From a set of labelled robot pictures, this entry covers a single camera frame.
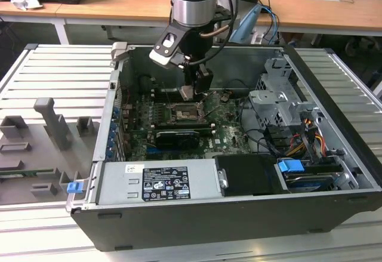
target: blue latch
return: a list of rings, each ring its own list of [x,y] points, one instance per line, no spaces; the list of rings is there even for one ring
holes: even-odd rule
[[[66,192],[67,193],[82,193],[84,188],[84,183],[83,182],[73,182],[73,183],[68,183]]]
[[[278,163],[281,172],[305,171],[299,159],[283,159]]]

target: aluminum profile table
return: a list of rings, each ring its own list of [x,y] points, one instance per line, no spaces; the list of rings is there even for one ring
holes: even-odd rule
[[[382,162],[382,102],[337,55],[322,49],[301,48],[297,52]],[[310,100],[308,90],[301,82],[298,85]]]
[[[81,112],[87,115],[93,114],[94,119],[99,120],[101,114],[99,112],[102,110],[99,100],[104,98],[107,80],[96,75],[107,75],[112,70],[109,67],[110,60],[107,59],[109,57],[106,57],[106,54],[110,56],[110,49],[110,46],[39,45],[33,52],[24,51],[0,84],[0,103],[5,104],[7,100],[22,100],[19,101],[21,108],[18,110],[29,116],[27,121],[31,124],[41,119],[28,115],[30,105],[25,100],[34,99],[41,94],[53,94],[57,98],[56,102],[59,98],[63,99],[56,106],[59,111],[75,109],[78,114]],[[335,55],[328,54],[325,50],[300,49],[298,52],[377,154],[381,140],[378,139],[378,135],[373,134],[382,131],[382,128],[378,127],[381,123],[379,116],[382,114],[380,104],[372,96],[371,91]],[[103,55],[94,59],[95,56],[92,54]],[[303,92],[309,98],[307,90]],[[1,114],[4,116],[9,112],[16,112],[14,110],[16,110],[14,106],[10,105],[6,108],[1,107]],[[75,120],[75,114],[70,112],[67,113],[70,116],[69,120]],[[372,122],[373,127],[365,124],[368,122]],[[1,261],[382,260],[382,209],[360,213],[329,233],[99,252],[71,219],[64,206],[65,202],[0,206]]]
[[[0,120],[21,115],[43,123],[33,109],[36,98],[52,97],[66,122],[80,116],[100,121],[109,86],[110,45],[38,45],[24,50],[0,82]]]

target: desk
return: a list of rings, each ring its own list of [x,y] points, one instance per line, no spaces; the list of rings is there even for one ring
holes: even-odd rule
[[[281,21],[280,31],[382,36],[381,0],[354,1],[354,4],[320,0],[271,0],[271,3]],[[82,0],[79,5],[44,6],[41,10],[21,11],[8,2],[0,2],[0,16],[5,21],[54,24],[60,42],[68,44],[66,24],[165,27],[170,14],[170,0]],[[261,14],[257,25],[269,24],[269,16]]]

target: table leg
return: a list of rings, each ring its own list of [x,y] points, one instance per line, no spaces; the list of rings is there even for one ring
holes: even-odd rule
[[[58,39],[60,40],[60,43],[70,44],[69,38],[67,37],[67,33],[66,33],[65,22],[62,20],[62,21],[56,21],[53,24],[54,24],[54,27],[56,28],[56,32],[58,35]]]
[[[106,28],[107,38],[108,39],[114,39],[112,27],[110,25],[106,25],[105,28]]]
[[[313,37],[312,42],[310,43],[313,47],[318,47],[320,44],[320,41],[322,39],[322,34],[315,34],[315,37]]]
[[[382,81],[376,86],[373,93],[378,99],[382,97]]]

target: sticker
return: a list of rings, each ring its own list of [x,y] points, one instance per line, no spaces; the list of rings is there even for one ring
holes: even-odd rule
[[[142,172],[144,201],[191,198],[187,167],[142,168]]]
[[[144,165],[126,165],[125,167],[125,173],[132,173],[132,172],[140,172],[142,173],[144,169]]]

